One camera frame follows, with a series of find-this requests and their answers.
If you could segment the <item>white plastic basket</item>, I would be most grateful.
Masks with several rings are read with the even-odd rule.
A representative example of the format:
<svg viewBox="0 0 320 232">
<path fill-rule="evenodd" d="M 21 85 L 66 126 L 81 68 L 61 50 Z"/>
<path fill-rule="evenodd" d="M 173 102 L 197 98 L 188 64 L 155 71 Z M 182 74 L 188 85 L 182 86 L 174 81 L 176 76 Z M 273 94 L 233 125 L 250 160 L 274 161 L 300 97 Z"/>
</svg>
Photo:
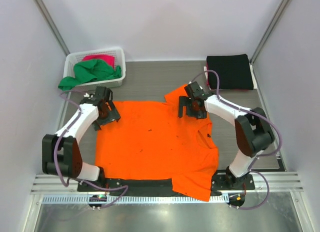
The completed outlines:
<svg viewBox="0 0 320 232">
<path fill-rule="evenodd" d="M 82 52 L 70 53 L 67 55 L 64 63 L 63 77 L 66 76 L 75 76 L 74 65 L 80 62 L 87 55 L 110 55 L 114 57 L 115 66 L 121 67 L 121 77 L 112 80 L 89 82 L 76 86 L 77 89 L 88 91 L 94 90 L 97 86 L 105 86 L 109 88 L 119 87 L 122 85 L 123 80 L 126 77 L 126 61 L 125 54 L 122 48 L 120 47 L 111 47 L 97 50 L 89 50 Z"/>
</svg>

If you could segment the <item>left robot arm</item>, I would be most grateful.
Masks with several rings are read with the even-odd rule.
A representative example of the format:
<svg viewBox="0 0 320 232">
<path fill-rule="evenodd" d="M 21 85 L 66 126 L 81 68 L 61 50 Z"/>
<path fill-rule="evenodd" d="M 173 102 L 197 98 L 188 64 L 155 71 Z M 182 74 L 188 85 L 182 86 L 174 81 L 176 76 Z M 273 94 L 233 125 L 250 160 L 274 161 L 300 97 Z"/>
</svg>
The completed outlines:
<svg viewBox="0 0 320 232">
<path fill-rule="evenodd" d="M 79 142 L 90 126 L 99 131 L 106 124 L 118 122 L 121 116 L 110 88 L 98 86 L 94 93 L 82 95 L 79 103 L 73 102 L 77 110 L 71 119 L 55 134 L 43 137 L 42 171 L 58 176 L 65 187 L 73 179 L 102 191 L 107 184 L 104 169 L 83 162 Z"/>
</svg>

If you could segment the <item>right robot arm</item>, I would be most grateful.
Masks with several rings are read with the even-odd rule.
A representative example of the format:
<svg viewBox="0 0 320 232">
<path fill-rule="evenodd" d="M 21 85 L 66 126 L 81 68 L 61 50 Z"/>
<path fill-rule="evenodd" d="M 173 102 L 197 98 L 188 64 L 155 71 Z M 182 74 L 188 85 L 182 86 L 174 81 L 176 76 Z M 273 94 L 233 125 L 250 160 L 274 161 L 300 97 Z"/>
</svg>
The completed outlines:
<svg viewBox="0 0 320 232">
<path fill-rule="evenodd" d="M 218 92 L 205 92 L 197 82 L 184 87 L 185 96 L 178 101 L 178 117 L 183 115 L 205 119 L 215 114 L 235 128 L 238 152 L 225 170 L 225 183 L 230 189 L 238 189 L 246 180 L 253 162 L 275 140 L 270 123 L 260 107 L 250 109 L 232 103 Z"/>
</svg>

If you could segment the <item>orange t shirt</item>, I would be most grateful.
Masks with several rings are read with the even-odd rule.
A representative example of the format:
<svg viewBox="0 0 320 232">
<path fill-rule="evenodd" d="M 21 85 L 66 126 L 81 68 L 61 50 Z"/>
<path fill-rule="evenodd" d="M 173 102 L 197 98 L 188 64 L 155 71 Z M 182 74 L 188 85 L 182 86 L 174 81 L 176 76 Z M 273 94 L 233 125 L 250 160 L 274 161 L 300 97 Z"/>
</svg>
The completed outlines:
<svg viewBox="0 0 320 232">
<path fill-rule="evenodd" d="M 165 101 L 115 101 L 120 120 L 97 132 L 95 164 L 107 178 L 170 179 L 174 192 L 209 201 L 219 165 L 212 122 L 178 116 L 183 87 Z"/>
</svg>

